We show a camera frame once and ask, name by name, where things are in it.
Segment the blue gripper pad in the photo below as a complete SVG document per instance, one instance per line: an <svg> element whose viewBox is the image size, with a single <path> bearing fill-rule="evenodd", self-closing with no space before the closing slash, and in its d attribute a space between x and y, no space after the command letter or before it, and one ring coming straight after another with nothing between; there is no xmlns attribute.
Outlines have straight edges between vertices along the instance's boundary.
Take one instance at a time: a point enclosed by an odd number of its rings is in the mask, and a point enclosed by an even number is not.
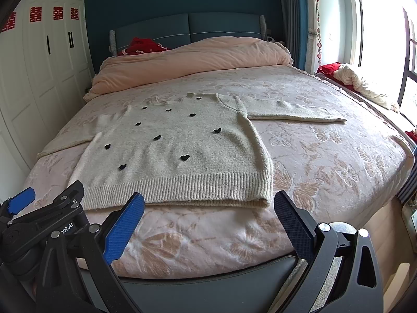
<svg viewBox="0 0 417 313"><path fill-rule="evenodd" d="M310 263L314 259L314 232L310 222L304 221L308 212L297 208L284 191L275 194L274 210L298 257Z"/></svg>
<svg viewBox="0 0 417 313"><path fill-rule="evenodd" d="M25 189L10 200L7 211L10 215L16 215L26 206L31 204L35 200L35 196L33 188L29 187Z"/></svg>
<svg viewBox="0 0 417 313"><path fill-rule="evenodd" d="M145 199L142 194L134 193L123 213L106 236L103 256L107 264L111 264L113 260L122 256L144 212Z"/></svg>

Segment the bed headboard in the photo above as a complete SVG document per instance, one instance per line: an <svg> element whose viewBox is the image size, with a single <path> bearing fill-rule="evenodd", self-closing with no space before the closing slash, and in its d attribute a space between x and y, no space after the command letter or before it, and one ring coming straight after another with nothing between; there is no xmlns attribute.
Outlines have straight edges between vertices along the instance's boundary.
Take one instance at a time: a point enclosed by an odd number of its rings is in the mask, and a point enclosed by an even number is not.
<svg viewBox="0 0 417 313"><path fill-rule="evenodd" d="M263 15L245 13L189 13L145 20L110 31L113 56L127 47L134 37L151 38L164 47L176 48L208 37L256 37L266 39Z"/></svg>

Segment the window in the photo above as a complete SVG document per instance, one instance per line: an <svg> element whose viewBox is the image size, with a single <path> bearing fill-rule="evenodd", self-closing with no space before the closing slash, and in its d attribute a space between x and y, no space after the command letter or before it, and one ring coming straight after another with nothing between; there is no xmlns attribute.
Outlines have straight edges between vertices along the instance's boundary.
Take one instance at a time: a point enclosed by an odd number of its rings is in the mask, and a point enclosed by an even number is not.
<svg viewBox="0 0 417 313"><path fill-rule="evenodd" d="M408 18L404 10L405 34L407 38L407 51L405 54L404 74L398 103L401 114L412 124L417 124L417 41L414 23Z"/></svg>
<svg viewBox="0 0 417 313"><path fill-rule="evenodd" d="M414 23L396 0L359 0L359 5L359 66L383 78L387 92L398 97L401 114L415 125L417 40Z"/></svg>

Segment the red cloth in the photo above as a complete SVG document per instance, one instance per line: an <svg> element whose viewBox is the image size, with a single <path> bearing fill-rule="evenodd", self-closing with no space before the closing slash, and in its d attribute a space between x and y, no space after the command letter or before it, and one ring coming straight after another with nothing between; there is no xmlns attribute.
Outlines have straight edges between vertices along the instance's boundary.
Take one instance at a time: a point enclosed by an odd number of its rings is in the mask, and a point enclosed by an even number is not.
<svg viewBox="0 0 417 313"><path fill-rule="evenodd" d="M410 138L414 140L415 143L417 143L417 135L414 132L405 132Z"/></svg>
<svg viewBox="0 0 417 313"><path fill-rule="evenodd" d="M123 49L117 54L117 56L122 55L138 55L143 53L153 53L153 52L163 52L168 50L166 47L162 47L160 43L152 41L152 39L140 39L135 37L130 46L126 49Z"/></svg>
<svg viewBox="0 0 417 313"><path fill-rule="evenodd" d="M340 62L325 64L323 66L318 67L317 73L322 73L326 75L329 79L332 79L333 81L336 81L337 83L344 85L347 89L350 89L351 91L357 93L357 91L355 91L355 89L353 88L353 85L345 85L342 81L337 80L333 76L333 73L336 72L339 69L339 67L340 67Z"/></svg>

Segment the sweater ribbed hem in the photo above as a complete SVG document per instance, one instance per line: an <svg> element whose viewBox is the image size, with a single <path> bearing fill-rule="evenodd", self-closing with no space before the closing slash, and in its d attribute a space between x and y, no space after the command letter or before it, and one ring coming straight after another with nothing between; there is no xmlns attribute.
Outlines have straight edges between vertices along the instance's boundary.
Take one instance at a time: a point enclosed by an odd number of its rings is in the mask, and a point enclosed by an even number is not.
<svg viewBox="0 0 417 313"><path fill-rule="evenodd" d="M267 208L272 201L272 173L191 174L86 187L83 208L123 206L134 192L149 205Z"/></svg>

